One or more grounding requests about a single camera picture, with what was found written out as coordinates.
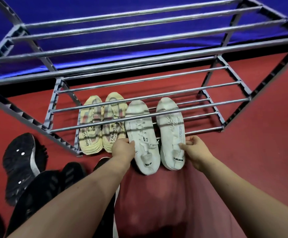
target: person's left hand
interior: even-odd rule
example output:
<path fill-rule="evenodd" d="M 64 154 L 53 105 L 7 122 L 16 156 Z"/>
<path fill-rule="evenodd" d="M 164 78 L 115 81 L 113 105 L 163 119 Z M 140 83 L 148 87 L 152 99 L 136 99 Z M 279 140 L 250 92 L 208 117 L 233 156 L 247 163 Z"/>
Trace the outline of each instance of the person's left hand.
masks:
<path fill-rule="evenodd" d="M 135 157 L 134 140 L 128 143 L 128 139 L 118 139 L 112 146 L 112 157 L 118 158 L 126 164 L 130 164 Z"/>

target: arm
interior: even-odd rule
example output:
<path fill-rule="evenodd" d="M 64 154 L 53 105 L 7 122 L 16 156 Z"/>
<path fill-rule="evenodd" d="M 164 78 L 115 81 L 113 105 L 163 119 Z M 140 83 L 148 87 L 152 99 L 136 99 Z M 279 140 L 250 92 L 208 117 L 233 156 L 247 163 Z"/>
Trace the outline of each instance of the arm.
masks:
<path fill-rule="evenodd" d="M 60 193 L 9 238 L 92 237 L 135 156 L 134 141 L 117 140 L 112 158 Z"/>
<path fill-rule="evenodd" d="M 180 145 L 204 173 L 247 237 L 288 237 L 288 207 L 217 160 L 197 136 Z"/>

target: pair of yellow shoes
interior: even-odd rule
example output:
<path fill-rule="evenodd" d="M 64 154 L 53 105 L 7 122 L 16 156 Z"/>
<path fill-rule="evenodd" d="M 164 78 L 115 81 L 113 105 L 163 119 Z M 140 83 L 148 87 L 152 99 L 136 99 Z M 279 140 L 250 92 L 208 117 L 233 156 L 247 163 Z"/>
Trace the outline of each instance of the pair of yellow shoes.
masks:
<path fill-rule="evenodd" d="M 110 93 L 106 102 L 121 100 L 123 97 L 117 92 Z M 102 103 L 99 96 L 91 96 L 84 105 Z M 125 116 L 127 109 L 126 103 L 109 104 L 105 106 L 97 106 L 92 108 L 84 108 L 80 113 L 80 124 L 95 123 L 111 119 L 118 119 Z M 111 153 L 112 145 L 117 139 L 126 138 L 124 122 L 104 124 L 82 128 L 79 131 L 79 144 L 81 151 L 86 155 L 96 154 L 104 149 Z"/>

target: gray plastic rack frame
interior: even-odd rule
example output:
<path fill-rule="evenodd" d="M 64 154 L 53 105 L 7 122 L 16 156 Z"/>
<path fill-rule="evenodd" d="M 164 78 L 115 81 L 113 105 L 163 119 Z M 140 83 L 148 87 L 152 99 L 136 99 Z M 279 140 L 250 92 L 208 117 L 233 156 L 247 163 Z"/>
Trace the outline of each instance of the gray plastic rack frame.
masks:
<path fill-rule="evenodd" d="M 201 7 L 226 5 L 226 4 L 232 4 L 232 3 L 236 4 L 236 8 L 232 10 L 198 13 L 198 14 L 193 14 L 193 15 L 174 16 L 174 17 L 161 18 L 161 19 L 151 19 L 151 20 L 128 22 L 128 23 L 122 23 L 122 24 L 106 25 L 106 26 L 100 26 L 100 27 L 40 33 L 40 34 L 34 34 L 34 35 L 31 35 L 29 32 L 29 29 L 31 28 L 51 27 L 51 26 L 56 26 L 56 25 L 68 25 L 72 23 L 90 22 L 90 21 L 96 21 L 96 20 L 121 18 L 121 17 L 129 17 L 129 16 L 136 16 L 136 15 L 146 15 L 146 14 L 154 14 L 154 13 L 161 13 L 161 12 L 171 12 L 171 11 L 178 11 L 178 10 L 185 10 L 185 9 L 196 9 L 196 8 L 201 8 Z M 0 42 L 0 64 L 4 62 L 16 62 L 16 61 L 23 61 L 23 60 L 38 58 L 43 62 L 43 64 L 48 69 L 48 71 L 44 73 L 29 74 L 29 75 L 22 75 L 22 76 L 0 79 L 0 85 L 27 82 L 31 80 L 42 80 L 42 79 L 48 79 L 48 78 L 55 79 L 55 87 L 53 90 L 53 94 L 51 96 L 50 105 L 47 110 L 44 123 L 38 122 L 36 119 L 31 117 L 29 114 L 27 114 L 20 108 L 18 108 L 15 104 L 11 103 L 8 99 L 3 97 L 2 95 L 0 95 L 0 109 L 6 112 L 7 114 L 15 117 L 17 120 L 26 124 L 30 128 L 33 128 L 34 130 L 48 137 L 49 139 L 51 139 L 52 141 L 54 141 L 55 143 L 57 143 L 64 149 L 66 149 L 67 151 L 77 156 L 82 154 L 80 147 L 79 147 L 79 140 L 78 140 L 78 133 L 79 133 L 80 128 L 92 127 L 92 126 L 97 126 L 97 125 L 113 123 L 113 122 L 134 120 L 134 119 L 139 119 L 143 117 L 154 117 L 154 116 L 171 114 L 171 113 L 193 110 L 193 109 L 198 109 L 198 108 L 211 107 L 213 109 L 213 112 L 211 113 L 185 117 L 184 119 L 198 119 L 198 118 L 205 117 L 205 116 L 215 115 L 219 119 L 221 125 L 218 127 L 187 132 L 186 135 L 197 134 L 197 133 L 202 133 L 202 132 L 210 132 L 210 131 L 222 131 L 224 130 L 224 128 L 227 127 L 228 124 L 231 123 L 232 120 L 234 120 L 238 115 L 240 115 L 240 112 L 244 110 L 245 107 L 247 107 L 249 103 L 253 101 L 253 99 L 258 95 L 258 93 L 260 93 L 267 86 L 268 83 L 274 80 L 288 67 L 288 54 L 287 54 L 283 58 L 283 60 L 279 64 L 277 64 L 277 66 L 270 72 L 270 74 L 267 75 L 267 77 L 265 77 L 262 80 L 262 82 L 254 90 L 250 90 L 249 87 L 243 82 L 243 80 L 237 75 L 237 73 L 229 66 L 229 64 L 222 57 L 223 53 L 288 44 L 288 38 L 281 38 L 281 39 L 275 38 L 275 39 L 268 40 L 268 41 L 257 41 L 257 42 L 248 43 L 248 44 L 236 44 L 236 45 L 227 46 L 231 36 L 233 35 L 235 31 L 243 31 L 243 30 L 247 30 L 250 28 L 270 27 L 270 26 L 282 26 L 288 30 L 288 17 L 277 12 L 276 10 L 273 10 L 263 5 L 262 3 L 256 0 L 210 1 L 210 2 L 204 2 L 204 3 L 193 3 L 193 4 L 188 4 L 188 5 L 162 7 L 162 8 L 154 8 L 154 9 L 147 9 L 147 10 L 88 16 L 88 17 L 81 17 L 81 18 L 71 18 L 71 19 L 46 21 L 46 22 L 30 23 L 30 24 L 23 23 L 22 20 L 19 18 L 19 16 L 13 11 L 13 9 L 4 0 L 0 0 L 0 10 L 8 18 L 8 20 L 13 24 L 13 27 L 11 28 L 11 30 L 6 34 L 6 36 Z M 238 25 L 238 22 L 242 14 L 248 13 L 248 12 L 256 12 L 258 14 L 265 15 L 266 17 L 268 17 L 269 21 Z M 217 17 L 217 16 L 227 16 L 227 15 L 232 16 L 230 24 L 227 27 L 188 32 L 188 33 L 179 33 L 179 34 L 166 35 L 166 36 L 141 38 L 141 39 L 127 40 L 127 41 L 117 41 L 117 42 L 89 45 L 89 46 L 82 46 L 82 47 L 63 48 L 63 49 L 51 50 L 51 51 L 43 51 L 41 47 L 39 47 L 36 41 L 39 39 L 48 39 L 48 38 L 64 37 L 64 36 L 71 36 L 71 35 L 82 35 L 82 34 L 93 33 L 93 32 L 103 32 L 103 31 L 110 31 L 110 30 L 116 30 L 116 29 L 158 25 L 158 24 L 163 24 L 163 23 L 195 20 L 195 19 Z M 209 49 L 181 52 L 181 53 L 168 54 L 168 55 L 160 55 L 160 56 L 154 56 L 154 57 L 137 58 L 137 59 L 132 59 L 132 60 L 123 60 L 123 61 L 118 61 L 118 62 L 113 62 L 113 63 L 97 64 L 97 65 L 92 65 L 92 66 L 69 68 L 69 69 L 64 69 L 64 70 L 57 70 L 49 59 L 49 57 L 52 57 L 52 56 L 68 55 L 68 54 L 81 53 L 81 52 L 90 52 L 90 51 L 103 50 L 103 49 L 109 49 L 109 48 L 128 47 L 128 46 L 142 45 L 142 44 L 148 44 L 148 43 L 156 43 L 156 42 L 164 42 L 164 41 L 170 41 L 170 40 L 208 36 L 208 35 L 214 35 L 214 34 L 220 34 L 220 33 L 225 33 L 224 38 L 221 42 L 221 45 L 219 47 L 209 48 Z M 27 42 L 30 45 L 33 52 L 27 53 L 27 54 L 9 56 L 8 54 L 10 53 L 14 45 L 16 45 L 17 42 L 21 42 L 21 41 Z M 150 77 L 150 78 L 120 81 L 120 82 L 113 82 L 109 84 L 92 85 L 89 87 L 72 88 L 72 89 L 68 86 L 67 81 L 66 81 L 70 79 L 103 76 L 107 74 L 116 74 L 116 73 L 121 73 L 121 72 L 128 72 L 128 71 L 135 71 L 135 70 L 141 70 L 141 69 L 149 69 L 149 68 L 156 68 L 156 67 L 162 67 L 162 66 L 167 66 L 167 65 L 168 66 L 177 65 L 177 64 L 198 62 L 198 61 L 205 61 L 205 60 L 212 60 L 211 61 L 212 64 L 210 68 L 203 69 L 203 70 L 190 71 L 190 72 L 175 73 L 175 74 L 170 74 L 170 75 L 155 76 L 155 77 Z M 233 82 L 209 86 L 208 82 L 210 80 L 212 73 L 219 69 L 224 69 L 225 71 L 227 71 L 228 74 L 233 79 Z M 158 94 L 147 95 L 147 96 L 139 96 L 139 97 L 134 97 L 134 98 L 127 98 L 124 100 L 116 100 L 116 101 L 109 101 L 109 102 L 103 102 L 103 103 L 98 103 L 98 104 L 90 104 L 86 106 L 83 106 L 81 102 L 79 101 L 79 99 L 74 94 L 74 92 L 78 92 L 82 90 L 91 90 L 91 89 L 96 89 L 96 88 L 101 88 L 101 87 L 109 87 L 109 86 L 115 86 L 115 85 L 144 82 L 144 81 L 149 81 L 149 80 L 167 79 L 167 78 L 174 77 L 174 76 L 182 76 L 186 74 L 193 74 L 193 73 L 200 73 L 200 72 L 205 72 L 206 76 L 202 83 L 202 86 L 199 88 L 175 90 L 172 92 L 158 93 Z M 237 100 L 228 100 L 228 101 L 214 103 L 211 97 L 209 96 L 207 89 L 229 86 L 229 85 L 237 85 L 241 89 L 245 97 L 242 99 L 237 99 Z M 170 110 L 170 111 L 164 111 L 164 112 L 152 112 L 146 115 L 138 115 L 134 117 L 120 118 L 120 119 L 115 119 L 115 120 L 108 120 L 108 121 L 87 123 L 87 124 L 80 124 L 80 112 L 79 112 L 78 117 L 77 117 L 77 125 L 71 126 L 71 127 L 53 129 L 53 116 L 55 113 L 58 113 L 58 112 L 66 112 L 69 110 L 81 110 L 82 108 L 87 108 L 87 107 L 94 107 L 94 106 L 100 106 L 100 105 L 102 106 L 102 105 L 119 103 L 119 102 L 130 102 L 132 100 L 144 100 L 144 99 L 149 99 L 149 98 L 164 97 L 164 96 L 185 94 L 185 93 L 191 93 L 191 92 L 198 94 L 196 100 L 178 103 L 179 109 L 177 110 Z M 56 109 L 58 97 L 59 95 L 64 94 L 64 93 L 66 93 L 67 95 L 71 97 L 72 101 L 75 103 L 75 106 L 70 107 L 70 108 Z M 196 104 L 202 101 L 207 101 L 208 104 L 202 104 L 202 105 Z M 240 103 L 240 105 L 227 120 L 224 120 L 217 106 L 230 104 L 230 103 Z M 180 108 L 182 104 L 185 104 L 186 106 L 187 105 L 191 105 L 191 106 Z M 67 131 L 67 130 L 76 130 L 75 140 L 73 144 L 65 141 L 63 138 L 61 138 L 57 134 L 59 132 Z"/>

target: hand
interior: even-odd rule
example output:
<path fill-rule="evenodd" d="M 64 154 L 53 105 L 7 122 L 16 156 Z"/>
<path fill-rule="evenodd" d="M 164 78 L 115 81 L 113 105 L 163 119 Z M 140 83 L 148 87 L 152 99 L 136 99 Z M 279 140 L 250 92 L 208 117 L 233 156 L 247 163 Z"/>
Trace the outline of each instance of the hand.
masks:
<path fill-rule="evenodd" d="M 128 139 L 117 139 L 112 146 L 112 157 L 130 165 L 131 160 L 135 157 L 135 142 L 128 143 Z"/>
<path fill-rule="evenodd" d="M 196 135 L 186 137 L 186 144 L 179 144 L 179 147 L 186 151 L 193 166 L 201 172 L 204 165 L 214 159 L 205 143 Z"/>

